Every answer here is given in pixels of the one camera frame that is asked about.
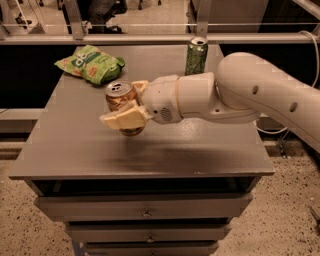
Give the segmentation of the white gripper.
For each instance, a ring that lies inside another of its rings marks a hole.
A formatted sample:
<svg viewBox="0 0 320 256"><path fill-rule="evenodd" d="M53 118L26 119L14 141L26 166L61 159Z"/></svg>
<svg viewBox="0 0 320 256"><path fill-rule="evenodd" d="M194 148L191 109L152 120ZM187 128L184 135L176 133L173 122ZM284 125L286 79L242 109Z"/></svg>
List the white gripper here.
<svg viewBox="0 0 320 256"><path fill-rule="evenodd" d="M144 106L132 100L117 111L101 115L100 121L114 130L144 127L150 119L162 125L180 122L182 117L176 92L178 79L177 75L170 75L150 83L147 80L133 81L135 96L141 96Z"/></svg>

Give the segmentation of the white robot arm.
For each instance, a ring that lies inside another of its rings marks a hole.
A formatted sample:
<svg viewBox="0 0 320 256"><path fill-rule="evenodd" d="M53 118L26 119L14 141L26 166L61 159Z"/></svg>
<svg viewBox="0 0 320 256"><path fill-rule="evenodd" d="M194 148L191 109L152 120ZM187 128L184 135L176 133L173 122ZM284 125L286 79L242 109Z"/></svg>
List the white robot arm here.
<svg viewBox="0 0 320 256"><path fill-rule="evenodd" d="M214 73L114 81L106 86L106 100L110 112L100 120L110 129L186 118L249 123L265 114L320 151L320 90L250 53L224 57Z"/></svg>

